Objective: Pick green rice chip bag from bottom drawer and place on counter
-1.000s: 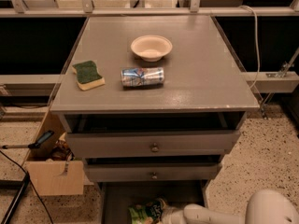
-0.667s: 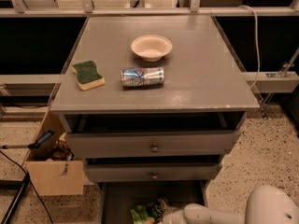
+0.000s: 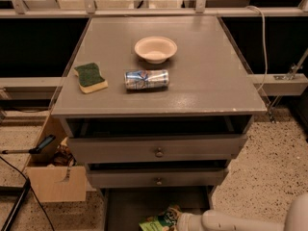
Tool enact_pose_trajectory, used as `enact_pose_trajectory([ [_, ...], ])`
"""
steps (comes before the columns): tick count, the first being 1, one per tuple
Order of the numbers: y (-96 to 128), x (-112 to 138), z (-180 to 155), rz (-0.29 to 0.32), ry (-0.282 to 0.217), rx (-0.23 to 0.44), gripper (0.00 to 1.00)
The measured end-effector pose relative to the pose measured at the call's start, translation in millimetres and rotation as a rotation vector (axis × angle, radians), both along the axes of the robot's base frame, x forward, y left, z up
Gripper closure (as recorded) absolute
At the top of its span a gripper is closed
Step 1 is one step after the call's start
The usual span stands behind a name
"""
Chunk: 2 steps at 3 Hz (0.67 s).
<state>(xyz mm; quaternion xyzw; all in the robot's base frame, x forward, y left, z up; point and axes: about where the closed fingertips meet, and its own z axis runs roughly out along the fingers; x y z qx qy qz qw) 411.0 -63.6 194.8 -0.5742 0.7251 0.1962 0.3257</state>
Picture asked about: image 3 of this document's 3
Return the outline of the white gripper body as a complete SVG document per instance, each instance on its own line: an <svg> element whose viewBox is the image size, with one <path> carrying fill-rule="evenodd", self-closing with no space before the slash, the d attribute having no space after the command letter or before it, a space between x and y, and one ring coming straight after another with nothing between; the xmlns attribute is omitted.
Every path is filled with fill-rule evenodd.
<svg viewBox="0 0 308 231"><path fill-rule="evenodd" d="M204 231L201 218L201 215L183 213L177 220L177 231Z"/></svg>

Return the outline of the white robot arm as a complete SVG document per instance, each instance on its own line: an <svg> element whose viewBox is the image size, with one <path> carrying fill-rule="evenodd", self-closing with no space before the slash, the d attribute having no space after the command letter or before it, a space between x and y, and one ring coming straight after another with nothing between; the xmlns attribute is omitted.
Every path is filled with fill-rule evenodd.
<svg viewBox="0 0 308 231"><path fill-rule="evenodd" d="M236 218L208 210L202 215L183 213L176 228L177 231L308 231L308 193L292 202L283 223Z"/></svg>

